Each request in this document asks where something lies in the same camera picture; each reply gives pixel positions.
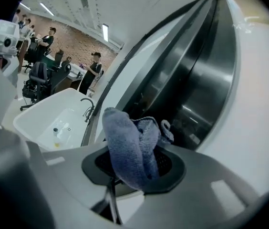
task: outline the person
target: person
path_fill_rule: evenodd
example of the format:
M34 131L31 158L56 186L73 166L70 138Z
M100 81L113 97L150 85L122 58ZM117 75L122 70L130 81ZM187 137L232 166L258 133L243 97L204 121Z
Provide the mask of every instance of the person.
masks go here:
M83 80L79 86L79 91L85 95L87 95L87 91L94 78L99 75L102 64L101 64L101 54L99 52L95 52L93 55L93 63L90 67L86 67L87 73L83 77Z
M13 22L13 23L18 24L18 22L19 22L19 16L18 16L18 14L20 14L20 12L21 12L20 9L17 9L17 10L16 10L14 17L12 18L12 22Z
M26 14L22 15L22 19L18 22L19 24L19 30L22 29L22 27L25 25L25 20L26 20Z
M32 25L30 28L30 34L29 34L29 38L32 38L33 36L35 36L35 26Z
M55 33L56 33L56 28L50 27L49 35L44 36L42 39L37 40L37 43L38 43L38 48L36 51L37 62L42 61L44 53L48 50L48 48L51 46L51 44L54 41L54 34Z
M30 31L30 23L31 23L31 19L27 19L26 23L24 24L24 26L20 30L20 36L22 36L22 37L27 36L28 32Z

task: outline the black chair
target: black chair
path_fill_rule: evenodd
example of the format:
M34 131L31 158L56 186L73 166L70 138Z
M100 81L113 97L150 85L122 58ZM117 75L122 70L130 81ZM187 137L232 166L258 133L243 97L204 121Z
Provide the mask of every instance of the black chair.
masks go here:
M60 62L62 61L62 57L63 57L63 51L61 49L59 49L59 51L55 54L55 59L54 59L54 67L59 67L60 66Z
M50 95L55 93L56 87L69 75L71 71L70 63L64 64L57 70L57 72L52 72L52 76L49 80L51 86Z
M29 80L22 89L23 97L30 98L32 104L21 106L20 110L29 108L42 99L53 95L56 87L69 75L70 70L70 64L66 64L57 72L53 72L51 77L47 79L47 65L43 62L36 62L30 71Z
M31 69L32 66L31 64L35 64L36 63L36 50L37 50L37 46L38 44L36 42L31 42L27 52L24 55L24 60L26 60L28 62L28 65L22 66L22 67L26 67L24 70L24 73L26 73L27 69Z
M29 79L25 82L22 89L23 97L30 98L32 104L20 107L20 111L29 108L44 97L43 91L47 87L47 65L43 62L36 62L29 73Z
M45 51L44 56L47 56L48 54L50 54L50 52L51 52L51 49L48 48L47 51Z

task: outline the small bottle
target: small bottle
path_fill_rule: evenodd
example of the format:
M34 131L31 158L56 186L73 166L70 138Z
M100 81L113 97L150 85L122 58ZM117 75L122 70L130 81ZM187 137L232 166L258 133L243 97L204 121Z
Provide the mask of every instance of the small bottle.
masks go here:
M58 134L58 129L57 128L53 129L53 134L54 134L54 146L59 147L60 146L60 140L57 137L57 134Z

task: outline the gray towel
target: gray towel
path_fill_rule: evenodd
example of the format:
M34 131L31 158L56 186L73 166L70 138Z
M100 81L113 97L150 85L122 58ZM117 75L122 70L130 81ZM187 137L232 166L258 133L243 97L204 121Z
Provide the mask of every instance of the gray towel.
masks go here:
M174 141L170 124L163 120L161 127L164 136L152 117L131 120L125 112L105 109L103 128L112 167L116 175L134 189L141 190L150 180L159 177L154 148L158 141Z

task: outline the brick wall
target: brick wall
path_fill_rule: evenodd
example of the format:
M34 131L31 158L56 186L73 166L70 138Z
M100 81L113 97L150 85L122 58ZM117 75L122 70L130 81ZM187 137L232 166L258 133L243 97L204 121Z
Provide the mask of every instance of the brick wall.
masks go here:
M102 55L102 68L104 71L108 69L112 61L116 57L116 53L106 45L102 44L93 37L84 34L83 32L62 24L58 21L53 21L48 18L32 15L21 9L21 14L26 13L31 19L31 24L35 25L35 35L40 34L42 37L48 35L50 26L56 28L54 42L50 46L52 52L50 55L55 57L59 49L64 51L63 59L67 56L72 57L72 63L79 65L80 62L89 65L92 62L92 52L100 52Z

